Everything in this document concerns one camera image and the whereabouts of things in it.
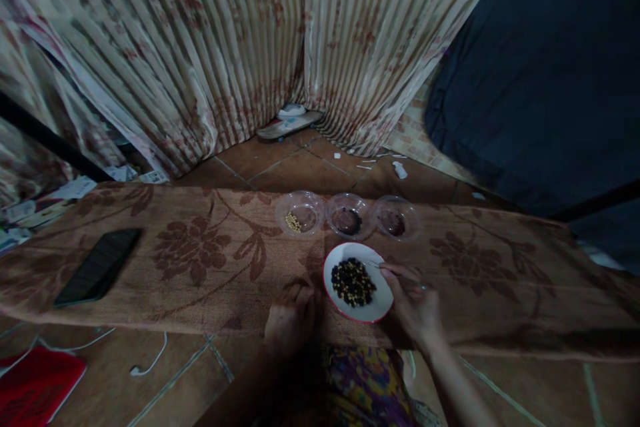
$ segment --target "yellow seeds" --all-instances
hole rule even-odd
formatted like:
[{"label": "yellow seeds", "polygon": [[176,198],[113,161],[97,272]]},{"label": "yellow seeds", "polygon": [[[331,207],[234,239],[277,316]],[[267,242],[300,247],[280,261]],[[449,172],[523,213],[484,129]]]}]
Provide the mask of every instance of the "yellow seeds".
[{"label": "yellow seeds", "polygon": [[287,214],[287,216],[285,217],[285,221],[287,222],[287,226],[294,232],[297,232],[298,234],[302,232],[302,226],[300,225],[300,222],[298,222],[298,219],[291,212]]}]

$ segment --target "right hand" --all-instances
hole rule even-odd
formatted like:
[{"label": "right hand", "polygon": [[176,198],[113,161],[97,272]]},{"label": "right hand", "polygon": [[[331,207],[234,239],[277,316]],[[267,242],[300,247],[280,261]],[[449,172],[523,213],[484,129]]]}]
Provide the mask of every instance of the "right hand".
[{"label": "right hand", "polygon": [[440,320],[440,297],[427,288],[424,290],[420,272],[412,267],[383,263],[380,272],[393,293],[394,310],[405,332],[419,346],[429,348],[444,340],[444,329]]}]

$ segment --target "clear plastic cup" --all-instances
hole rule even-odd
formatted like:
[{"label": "clear plastic cup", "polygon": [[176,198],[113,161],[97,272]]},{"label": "clear plastic cup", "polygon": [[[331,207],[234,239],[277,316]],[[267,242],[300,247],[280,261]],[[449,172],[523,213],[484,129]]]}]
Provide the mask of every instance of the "clear plastic cup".
[{"label": "clear plastic cup", "polygon": [[[291,213],[300,225],[300,232],[287,224],[287,214]],[[283,232],[294,237],[308,237],[315,234],[325,222],[325,202],[322,197],[307,190],[297,190],[283,195],[275,206],[275,221]]]},{"label": "clear plastic cup", "polygon": [[334,195],[325,209],[329,227],[339,236],[349,240],[363,240],[371,235],[373,202],[354,193]]},{"label": "clear plastic cup", "polygon": [[380,232],[398,242],[411,242],[422,232],[422,221],[413,204],[396,195],[385,195],[375,202],[373,221]]}]

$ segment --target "brown floral blanket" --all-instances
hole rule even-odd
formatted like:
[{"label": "brown floral blanket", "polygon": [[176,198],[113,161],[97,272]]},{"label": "brown floral blanket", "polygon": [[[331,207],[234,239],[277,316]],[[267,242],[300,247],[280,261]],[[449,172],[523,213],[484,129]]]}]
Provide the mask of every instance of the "brown floral blanket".
[{"label": "brown floral blanket", "polygon": [[[321,270],[341,242],[328,228],[305,239],[275,223],[279,194],[104,183],[62,220],[0,260],[0,310],[38,323],[123,326],[260,336],[271,300]],[[461,353],[591,360],[640,359],[640,284],[593,264],[561,224],[518,213],[419,205],[425,232],[400,244],[365,243],[419,266],[437,288],[449,338]],[[100,301],[52,306],[102,234],[142,228],[115,285]],[[318,340],[407,346],[392,316],[376,325],[327,302]]]}]

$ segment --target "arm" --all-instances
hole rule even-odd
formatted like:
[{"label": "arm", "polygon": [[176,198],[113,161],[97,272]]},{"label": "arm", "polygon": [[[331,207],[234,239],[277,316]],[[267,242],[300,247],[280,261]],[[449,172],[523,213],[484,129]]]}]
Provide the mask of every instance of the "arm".
[{"label": "arm", "polygon": [[[431,369],[449,425],[500,426],[445,339],[438,293],[419,287],[420,274],[415,269],[382,264],[381,273],[393,292],[398,320]],[[401,286],[399,278],[408,279],[412,286]]]},{"label": "arm", "polygon": [[288,361],[313,333],[314,293],[313,288],[299,284],[283,290],[269,310],[258,353],[194,427],[245,426],[258,418]]}]

